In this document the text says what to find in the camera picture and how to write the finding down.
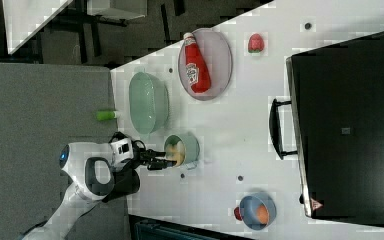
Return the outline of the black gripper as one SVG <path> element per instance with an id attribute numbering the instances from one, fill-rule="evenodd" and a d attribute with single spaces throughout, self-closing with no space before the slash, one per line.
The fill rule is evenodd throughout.
<path id="1" fill-rule="evenodd" d="M 109 145 L 113 150 L 113 157 L 111 166 L 114 171 L 122 171 L 123 169 L 136 169 L 138 166 L 143 165 L 144 161 L 140 157 L 140 153 L 144 152 L 146 148 L 140 147 L 142 141 L 132 140 L 129 136 L 115 132 L 109 141 Z M 165 152 L 154 151 L 148 149 L 146 154 L 149 158 L 165 157 Z M 161 160 L 152 161 L 147 169 L 149 171 L 163 170 L 169 167 L 174 167 L 176 161 Z"/>

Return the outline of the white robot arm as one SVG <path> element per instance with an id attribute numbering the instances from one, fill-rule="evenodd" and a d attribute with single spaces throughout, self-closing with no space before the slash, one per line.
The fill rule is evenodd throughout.
<path id="1" fill-rule="evenodd" d="M 71 180 L 60 206 L 48 220 L 31 227 L 17 240 L 65 240 L 76 221 L 98 204 L 138 192 L 138 167 L 163 170 L 176 162 L 165 152 L 148 149 L 142 141 L 116 132 L 107 143 L 67 144 L 59 165 Z"/>

